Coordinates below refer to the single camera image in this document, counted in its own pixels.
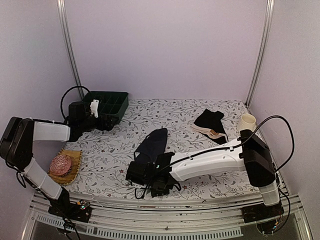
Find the navy blue underwear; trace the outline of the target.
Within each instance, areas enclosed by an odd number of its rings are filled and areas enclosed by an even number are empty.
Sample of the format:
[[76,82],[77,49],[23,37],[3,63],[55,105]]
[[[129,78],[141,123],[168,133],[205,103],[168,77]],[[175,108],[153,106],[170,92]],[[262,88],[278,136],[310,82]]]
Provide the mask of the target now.
[[153,130],[134,152],[134,161],[138,164],[154,163],[165,152],[168,140],[168,129]]

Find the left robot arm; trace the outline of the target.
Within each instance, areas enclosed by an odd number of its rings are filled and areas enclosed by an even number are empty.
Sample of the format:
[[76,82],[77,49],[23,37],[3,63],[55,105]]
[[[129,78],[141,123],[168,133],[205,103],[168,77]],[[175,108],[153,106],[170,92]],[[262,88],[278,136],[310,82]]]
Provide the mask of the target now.
[[122,117],[119,105],[100,104],[97,99],[71,103],[64,122],[13,116],[0,140],[0,156],[32,187],[50,200],[57,200],[54,207],[63,217],[70,217],[75,211],[74,205],[59,198],[63,188],[43,168],[49,166],[49,161],[37,160],[45,155],[41,147],[48,150],[50,144],[60,147],[66,142],[76,142],[85,132],[94,129],[110,131]]

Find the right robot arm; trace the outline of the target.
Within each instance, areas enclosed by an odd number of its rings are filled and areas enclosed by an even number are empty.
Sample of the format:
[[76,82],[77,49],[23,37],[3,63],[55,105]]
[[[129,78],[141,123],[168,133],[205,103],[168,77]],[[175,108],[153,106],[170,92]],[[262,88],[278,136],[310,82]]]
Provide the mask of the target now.
[[147,162],[131,161],[126,180],[143,185],[152,197],[168,195],[183,181],[228,171],[245,171],[263,203],[258,213],[269,218],[278,210],[280,195],[269,147],[251,130],[221,146],[194,152],[166,152]]

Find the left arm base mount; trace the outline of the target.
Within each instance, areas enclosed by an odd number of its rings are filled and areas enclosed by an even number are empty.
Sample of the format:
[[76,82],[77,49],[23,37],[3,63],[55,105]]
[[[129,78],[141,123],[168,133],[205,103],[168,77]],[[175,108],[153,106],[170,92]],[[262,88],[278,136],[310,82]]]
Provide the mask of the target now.
[[78,222],[88,223],[91,217],[91,203],[87,200],[79,200],[72,202],[52,202],[48,209],[48,213],[67,220],[75,220]]

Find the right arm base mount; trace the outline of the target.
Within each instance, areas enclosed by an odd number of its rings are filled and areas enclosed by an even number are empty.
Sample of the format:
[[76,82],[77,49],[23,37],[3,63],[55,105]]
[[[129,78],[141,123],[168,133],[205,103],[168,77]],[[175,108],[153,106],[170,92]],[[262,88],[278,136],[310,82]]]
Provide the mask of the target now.
[[259,203],[241,208],[241,214],[245,223],[281,216],[284,212],[284,208],[280,202],[272,206],[265,206],[264,203]]

